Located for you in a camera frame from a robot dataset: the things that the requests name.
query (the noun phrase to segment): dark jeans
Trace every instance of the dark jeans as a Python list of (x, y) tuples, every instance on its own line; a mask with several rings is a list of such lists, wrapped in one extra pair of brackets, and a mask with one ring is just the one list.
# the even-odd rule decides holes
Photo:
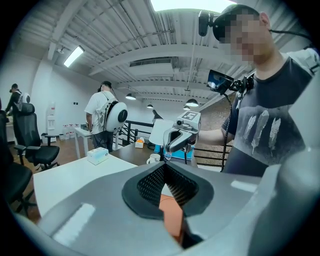
[(94, 148), (105, 148), (109, 150), (109, 153), (113, 151), (112, 145), (114, 143), (114, 133), (109, 131), (103, 131), (97, 134), (93, 134), (92, 142)]

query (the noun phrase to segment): white cup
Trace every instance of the white cup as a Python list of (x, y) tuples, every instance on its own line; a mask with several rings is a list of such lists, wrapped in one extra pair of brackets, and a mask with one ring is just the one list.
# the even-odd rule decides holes
[(150, 158), (146, 161), (147, 164), (152, 164), (155, 162), (160, 161), (160, 155), (159, 154), (151, 154)]

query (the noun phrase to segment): person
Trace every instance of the person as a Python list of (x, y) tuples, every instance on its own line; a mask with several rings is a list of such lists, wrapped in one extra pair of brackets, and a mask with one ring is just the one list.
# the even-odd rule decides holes
[(86, 112), (87, 128), (92, 133), (92, 142), (94, 148), (108, 149), (109, 153), (113, 151), (114, 133), (108, 132), (99, 125), (98, 109), (102, 108), (108, 101), (106, 96), (101, 92), (111, 92), (111, 83), (103, 81), (101, 86), (94, 95), (91, 96), (84, 111)]
[(17, 113), (19, 111), (18, 107), (17, 107), (17, 104), (19, 102), (19, 98), (20, 98), (22, 93), (19, 90), (18, 85), (16, 83), (14, 83), (11, 86), (10, 93), (11, 93), (11, 97), (10, 97), (9, 103), (8, 103), (6, 109), (5, 109), (5, 112), (6, 113), (9, 112), (10, 109), (12, 108), (12, 114), (15, 114), (15, 113)]
[[(281, 164), (305, 148), (288, 110), (312, 76), (278, 50), (266, 13), (230, 5), (215, 24), (214, 36), (230, 44), (231, 50), (252, 62), (256, 70), (253, 89), (241, 101), (237, 94), (232, 105), (227, 142), (234, 142), (223, 172), (262, 177), (268, 166)], [(319, 60), (316, 51), (312, 54)], [(228, 118), (221, 129), (200, 131), (198, 142), (223, 145), (227, 124)]]

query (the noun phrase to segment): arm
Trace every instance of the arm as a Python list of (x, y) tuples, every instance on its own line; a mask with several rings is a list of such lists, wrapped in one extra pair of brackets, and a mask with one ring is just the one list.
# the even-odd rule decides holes
[(11, 95), (8, 106), (6, 106), (6, 109), (5, 109), (6, 113), (11, 109), (13, 104), (14, 104), (14, 94)]
[(88, 131), (90, 132), (92, 130), (92, 114), (85, 113), (85, 119), (88, 123)]
[(86, 105), (84, 112), (85, 112), (85, 119), (88, 123), (88, 131), (92, 131), (92, 115), (97, 110), (98, 101), (94, 97), (94, 95), (91, 96), (88, 104)]
[[(236, 96), (232, 104), (232, 113), (231, 113), (229, 129), (228, 129), (228, 137), (226, 140), (227, 143), (229, 143), (235, 138), (235, 134), (237, 131), (237, 126), (238, 126), (237, 104), (238, 104), (238, 97)], [(207, 145), (223, 146), (225, 144), (225, 136), (226, 136), (228, 119), (229, 117), (225, 119), (220, 129), (207, 130), (207, 131), (201, 130), (199, 132), (198, 142), (202, 144), (207, 144)]]
[[(223, 128), (216, 130), (201, 130), (199, 132), (198, 143), (223, 146), (225, 144), (225, 136), (226, 131)], [(227, 143), (234, 138), (235, 136), (228, 132)]]

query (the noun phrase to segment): blue box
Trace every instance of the blue box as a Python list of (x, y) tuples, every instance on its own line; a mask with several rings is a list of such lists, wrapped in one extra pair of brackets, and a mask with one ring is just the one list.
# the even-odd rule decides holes
[[(188, 161), (191, 161), (192, 156), (194, 154), (194, 149), (195, 149), (195, 146), (191, 146), (191, 151), (188, 154), (186, 154), (186, 159)], [(160, 151), (160, 146), (155, 145), (154, 153), (158, 154), (159, 151)], [(178, 151), (172, 153), (172, 157), (184, 160), (185, 159), (185, 152), (183, 152), (182, 150), (178, 150)]]

